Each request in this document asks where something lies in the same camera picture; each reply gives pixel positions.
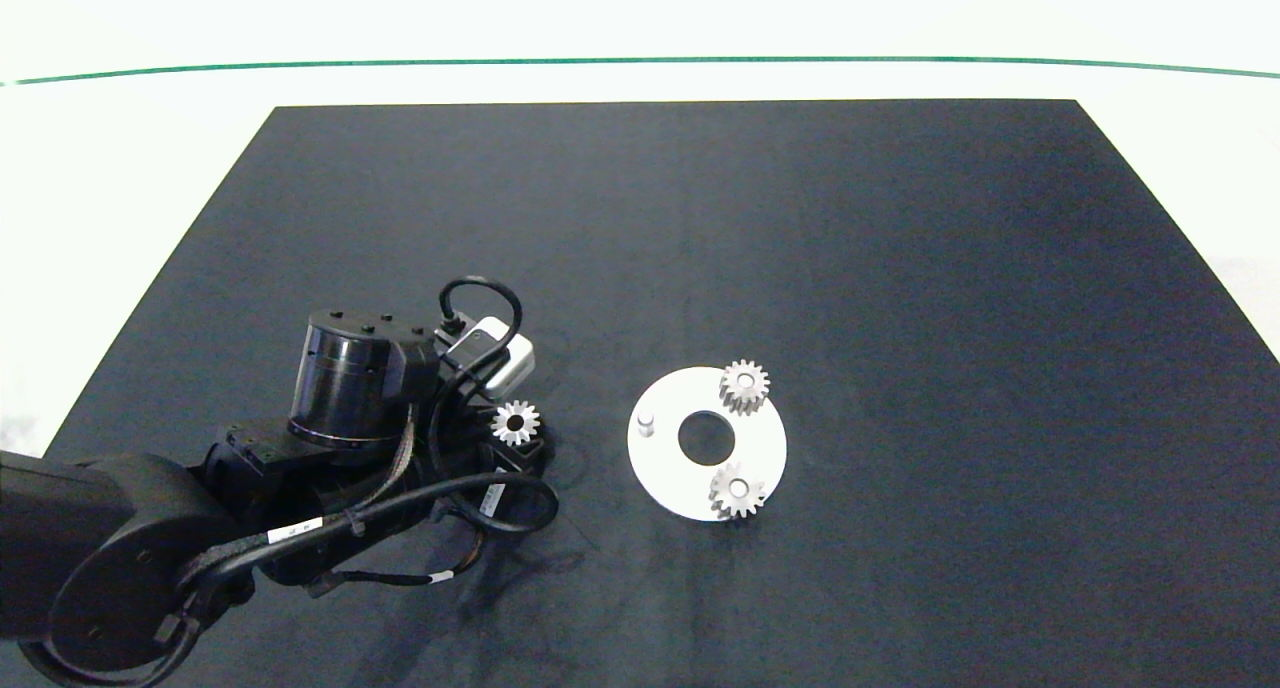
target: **white circular plate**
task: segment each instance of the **white circular plate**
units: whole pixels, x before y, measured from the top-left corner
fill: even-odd
[[[773,402],[765,398],[750,416],[733,413],[719,396],[723,372],[699,364],[663,375],[640,396],[627,422],[627,450],[640,485],[664,509],[694,520],[727,520],[710,501],[712,478],[723,464],[737,463],[744,478],[764,483],[765,500],[787,464],[787,434]],[[722,463],[694,463],[681,450],[680,425],[695,413],[721,416],[733,430],[733,451]],[[653,416],[649,436],[639,416]]]

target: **cable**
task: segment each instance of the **cable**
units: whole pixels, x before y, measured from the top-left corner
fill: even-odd
[[[543,494],[549,500],[548,509],[541,512],[538,520],[526,526],[517,526],[516,528],[518,529],[515,532],[524,533],[530,529],[540,529],[556,519],[556,514],[559,510],[559,499],[556,496],[554,489],[545,480],[535,478],[531,474],[476,473],[466,474],[462,478],[443,480],[439,483],[430,483],[430,486],[412,489],[412,491],[388,497],[361,512],[338,512],[337,514],[325,515],[319,528],[307,529],[306,533],[300,533],[275,543],[250,549],[239,552],[239,555],[219,561],[216,565],[211,565],[195,582],[192,606],[198,611],[204,606],[212,605],[215,593],[229,579],[243,574],[246,570],[252,570],[256,565],[262,564],[262,561],[276,560],[329,541],[339,533],[351,529],[352,520],[378,520],[389,514],[389,512],[402,510],[413,504],[434,500],[434,497],[449,496],[458,491],[467,491],[467,489],[493,486],[494,483],[507,483],[507,486],[516,489],[535,489],[535,491]]]
[[[454,278],[453,281],[448,281],[443,288],[440,288],[440,313],[444,315],[444,322],[440,324],[440,327],[443,327],[444,331],[460,332],[462,329],[461,318],[458,318],[458,315],[454,313],[453,301],[451,299],[453,290],[458,286],[485,286],[489,288],[489,290],[498,293],[498,295],[502,295],[503,299],[507,301],[507,304],[511,306],[511,325],[507,327],[507,332],[503,332],[503,336],[499,338],[494,347],[490,347],[489,350],[477,356],[475,361],[471,361],[471,363],[466,364],[465,368],[458,370],[457,373],[453,373],[449,382],[445,382],[443,391],[444,396],[452,396],[453,393],[462,386],[462,382],[466,381],[466,379],[479,381],[475,375],[476,370],[483,368],[483,366],[488,364],[489,361],[502,356],[502,352],[507,349],[512,338],[516,338],[516,334],[520,332],[520,325],[525,318],[525,309],[520,304],[520,297],[517,297],[516,292],[512,292],[511,288],[504,286],[503,283],[493,281],[489,278],[481,278],[481,275],[465,275],[465,278]],[[431,462],[431,469],[434,469],[442,478],[448,476],[448,469],[445,469],[444,465],[444,457],[440,455],[440,423],[444,416],[444,400],[435,402],[434,409],[431,410],[431,418],[426,425],[426,455]],[[509,523],[508,520],[499,520],[493,518],[493,515],[483,514],[483,512],[471,504],[471,501],[467,501],[466,497],[453,495],[449,496],[449,500],[453,503],[453,506],[461,512],[462,517],[471,520],[472,524],[489,529],[498,529],[503,533],[529,532],[527,527],[518,523]]]
[[[483,354],[477,356],[475,361],[471,361],[471,363],[462,366],[462,368],[453,375],[453,379],[449,382],[445,382],[444,387],[440,389],[439,393],[436,393],[434,410],[431,410],[431,416],[428,422],[429,451],[431,450],[430,449],[431,430],[433,427],[435,427],[434,430],[438,436],[439,423],[442,417],[444,416],[443,405],[445,404],[445,402],[448,402],[448,398],[452,396],[453,393],[456,393],[457,389],[462,386],[462,382],[466,381],[466,379],[471,379],[474,386],[471,387],[471,391],[462,398],[462,405],[466,405],[467,402],[471,400],[471,396],[474,396],[475,393],[479,391],[480,389],[480,377],[476,376],[476,372],[479,372],[480,368],[484,368],[485,364],[489,364],[494,359],[497,359],[498,356],[502,356],[502,352],[507,349],[513,338],[516,338],[516,334],[520,332],[520,325],[521,322],[524,322],[524,316],[525,316],[525,311],[520,304],[520,297],[517,297],[516,292],[512,292],[511,288],[504,286],[503,283],[493,281],[489,278],[484,278],[483,275],[463,275],[462,278],[454,278],[453,281],[448,281],[444,284],[443,288],[440,288],[440,295],[439,295],[440,313],[443,313],[444,316],[442,326],[448,332],[458,332],[462,329],[461,318],[458,318],[458,315],[454,313],[453,301],[451,299],[453,290],[461,286],[485,286],[489,288],[489,290],[497,292],[498,295],[502,295],[503,299],[506,299],[511,306],[511,327],[507,329],[507,332],[503,334],[503,338],[500,338],[497,345],[490,347],[489,350],[485,350]],[[417,432],[417,404],[410,404],[408,414],[406,416],[404,419],[404,430],[403,434],[401,435],[401,442],[399,446],[397,448],[396,457],[392,460],[392,468],[387,472],[387,478],[383,480],[383,482],[378,489],[374,489],[374,491],[371,491],[367,496],[362,497],[362,500],[358,504],[356,504],[353,510],[360,510],[364,509],[365,506],[371,505],[374,501],[378,500],[379,496],[387,492],[388,489],[394,486],[397,480],[401,480],[403,477],[404,471],[408,469],[408,464],[411,463],[413,457],[413,437],[416,432]],[[431,457],[431,468],[434,468],[438,474],[442,474],[442,477],[447,474],[443,469],[444,468],[443,459],[436,460],[435,454],[433,454]],[[465,501],[456,500],[454,503],[461,504]],[[480,512],[475,512],[475,514],[480,517],[484,515],[480,514]],[[481,526],[486,526],[488,528],[502,529],[495,523],[486,524],[485,520],[475,520],[471,515],[467,515],[467,518],[472,519],[474,523],[480,523]]]
[[[396,457],[392,459],[392,468],[387,472],[387,478],[383,480],[380,486],[372,489],[372,491],[361,497],[360,503],[352,506],[352,510],[360,510],[362,506],[369,506],[378,500],[384,492],[388,491],[397,480],[401,480],[408,465],[413,463],[413,437],[417,434],[417,404],[408,404],[408,410],[404,414],[404,428],[401,434],[399,446],[396,449]]]
[[[462,556],[453,568],[448,570],[442,570],[436,573],[428,573],[425,575],[406,575],[402,573],[371,573],[366,570],[338,570],[330,573],[325,578],[324,588],[332,591],[342,583],[384,583],[387,586],[430,586],[433,583],[440,583],[451,578],[456,578],[463,573],[471,565],[480,560],[480,552],[485,543],[484,529],[475,528],[475,538],[471,541],[471,550]]]

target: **sticker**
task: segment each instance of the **sticker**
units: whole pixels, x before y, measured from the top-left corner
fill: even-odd
[[[266,532],[266,542],[268,545],[279,543],[284,538],[301,536],[302,533],[306,533],[307,529],[316,529],[320,528],[321,526],[324,526],[324,518],[323,515],[317,515],[317,518],[312,518],[311,520],[302,520],[302,523],[294,523],[292,526],[273,528]]]
[[[499,468],[498,473],[507,473],[507,471]],[[480,501],[480,512],[483,512],[484,515],[493,518],[493,512],[498,510],[498,501],[502,500],[502,491],[506,487],[507,483],[494,483],[493,486],[489,486],[488,491],[484,492],[484,500]]]

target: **gear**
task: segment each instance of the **gear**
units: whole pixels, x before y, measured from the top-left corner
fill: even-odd
[[[721,375],[721,398],[733,413],[750,416],[769,396],[769,375],[755,361],[733,361]]]
[[[731,463],[712,478],[712,509],[721,518],[746,518],[755,515],[764,505],[764,483],[751,483],[742,477],[741,465]]]
[[[489,428],[493,428],[495,439],[507,442],[508,446],[524,446],[536,436],[541,425],[539,416],[536,407],[530,402],[509,402],[498,407],[498,416],[494,416]]]

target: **gear hole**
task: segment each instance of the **gear hole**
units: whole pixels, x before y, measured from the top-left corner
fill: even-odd
[[[718,465],[733,454],[733,427],[723,416],[699,410],[680,425],[680,450],[700,465]]]

